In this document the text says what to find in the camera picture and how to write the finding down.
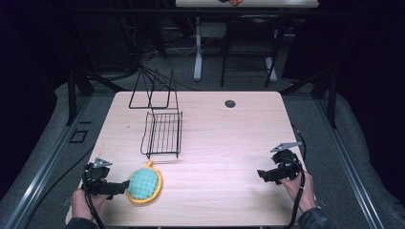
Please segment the black metal frame post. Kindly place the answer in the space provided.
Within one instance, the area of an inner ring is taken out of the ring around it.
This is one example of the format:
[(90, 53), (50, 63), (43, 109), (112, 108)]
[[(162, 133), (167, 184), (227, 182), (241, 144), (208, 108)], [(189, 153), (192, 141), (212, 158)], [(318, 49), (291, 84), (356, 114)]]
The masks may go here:
[(281, 95), (291, 94), (298, 89), (301, 89), (309, 83), (313, 83), (314, 86), (310, 92), (313, 99), (322, 99), (325, 94), (328, 95), (327, 103), (327, 121), (333, 129), (336, 128), (335, 123), (335, 111), (336, 111), (336, 75), (333, 70), (322, 70), (312, 76), (300, 80), (292, 86), (280, 91)]
[(87, 67), (92, 68), (92, 63), (81, 33), (71, 16), (61, 19), (60, 38), (64, 42), (65, 53), (71, 65), (68, 74), (69, 117), (67, 121), (67, 124), (71, 125), (77, 115), (76, 89), (79, 89), (84, 96), (91, 96), (94, 92), (90, 80), (83, 72)]

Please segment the person's right hand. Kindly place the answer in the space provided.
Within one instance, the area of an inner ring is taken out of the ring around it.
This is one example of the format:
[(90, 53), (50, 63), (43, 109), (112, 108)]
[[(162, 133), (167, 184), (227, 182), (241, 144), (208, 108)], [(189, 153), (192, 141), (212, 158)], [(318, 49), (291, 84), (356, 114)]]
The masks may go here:
[(312, 176), (308, 172), (300, 173), (295, 179), (284, 178), (281, 182), (293, 201), (298, 199), (298, 193), (301, 193), (298, 207), (302, 213), (317, 206)]

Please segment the black floor socket frame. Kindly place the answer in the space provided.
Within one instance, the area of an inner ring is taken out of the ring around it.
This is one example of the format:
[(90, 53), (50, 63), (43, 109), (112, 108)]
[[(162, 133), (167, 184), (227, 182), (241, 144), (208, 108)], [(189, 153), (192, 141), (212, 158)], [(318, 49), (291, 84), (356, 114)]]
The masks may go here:
[(70, 137), (70, 143), (83, 143), (86, 139), (89, 131), (88, 130), (79, 130), (75, 129), (73, 134)]

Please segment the black metal chair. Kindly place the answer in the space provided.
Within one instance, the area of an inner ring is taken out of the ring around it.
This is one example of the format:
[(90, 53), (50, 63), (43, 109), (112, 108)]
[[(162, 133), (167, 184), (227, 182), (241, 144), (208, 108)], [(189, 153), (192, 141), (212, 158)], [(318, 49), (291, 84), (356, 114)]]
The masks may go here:
[(221, 86), (227, 72), (266, 72), (271, 81), (281, 43), (291, 21), (276, 14), (241, 15), (229, 21), (224, 33)]

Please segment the green pot holder yellow rim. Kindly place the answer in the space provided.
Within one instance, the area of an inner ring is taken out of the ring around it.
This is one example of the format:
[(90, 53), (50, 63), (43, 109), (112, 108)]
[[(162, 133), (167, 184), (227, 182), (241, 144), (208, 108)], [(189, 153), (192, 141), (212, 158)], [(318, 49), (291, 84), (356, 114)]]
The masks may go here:
[(149, 160), (147, 164), (136, 170), (128, 177), (129, 186), (126, 196), (136, 204), (147, 203), (154, 200), (162, 187), (162, 176), (159, 170), (153, 167)]

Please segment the person's left hand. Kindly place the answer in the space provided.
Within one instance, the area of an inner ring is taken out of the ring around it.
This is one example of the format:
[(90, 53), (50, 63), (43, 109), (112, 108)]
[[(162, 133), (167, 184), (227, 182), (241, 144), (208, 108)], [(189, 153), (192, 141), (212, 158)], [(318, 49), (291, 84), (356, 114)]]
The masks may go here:
[[(90, 195), (90, 200), (97, 213), (101, 210), (101, 207), (107, 198), (107, 195)], [(95, 217), (92, 214), (89, 204), (90, 202), (86, 199), (85, 192), (82, 189), (75, 190), (71, 197), (72, 217), (94, 221)]]

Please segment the white-legged desk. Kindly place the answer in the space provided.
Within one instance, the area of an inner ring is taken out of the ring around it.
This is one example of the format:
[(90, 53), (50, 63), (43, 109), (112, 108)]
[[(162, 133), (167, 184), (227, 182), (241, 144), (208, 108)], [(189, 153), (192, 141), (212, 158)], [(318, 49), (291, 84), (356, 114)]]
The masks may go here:
[[(205, 10), (219, 9), (316, 9), (319, 6), (318, 0), (175, 0), (177, 8), (182, 10)], [(202, 79), (203, 51), (200, 16), (196, 18), (196, 58), (194, 66), (194, 80)]]

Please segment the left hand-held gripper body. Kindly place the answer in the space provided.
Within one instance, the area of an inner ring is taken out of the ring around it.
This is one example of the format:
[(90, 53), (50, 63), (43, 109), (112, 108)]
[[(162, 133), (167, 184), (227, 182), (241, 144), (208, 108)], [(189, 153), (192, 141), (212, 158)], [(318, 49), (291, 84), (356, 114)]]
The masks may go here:
[(84, 167), (81, 189), (90, 195), (111, 195), (112, 191), (105, 178), (110, 172), (112, 162), (97, 157)]

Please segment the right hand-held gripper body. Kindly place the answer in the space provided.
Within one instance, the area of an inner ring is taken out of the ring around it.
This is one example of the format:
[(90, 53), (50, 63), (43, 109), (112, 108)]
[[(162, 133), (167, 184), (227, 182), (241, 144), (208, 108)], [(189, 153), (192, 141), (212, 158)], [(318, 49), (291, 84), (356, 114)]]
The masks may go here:
[(273, 153), (273, 161), (277, 165), (277, 170), (280, 176), (275, 179), (295, 179), (302, 169), (302, 164), (298, 156), (293, 153), (290, 148), (300, 146), (301, 142), (287, 142), (280, 143), (274, 147), (271, 152)]

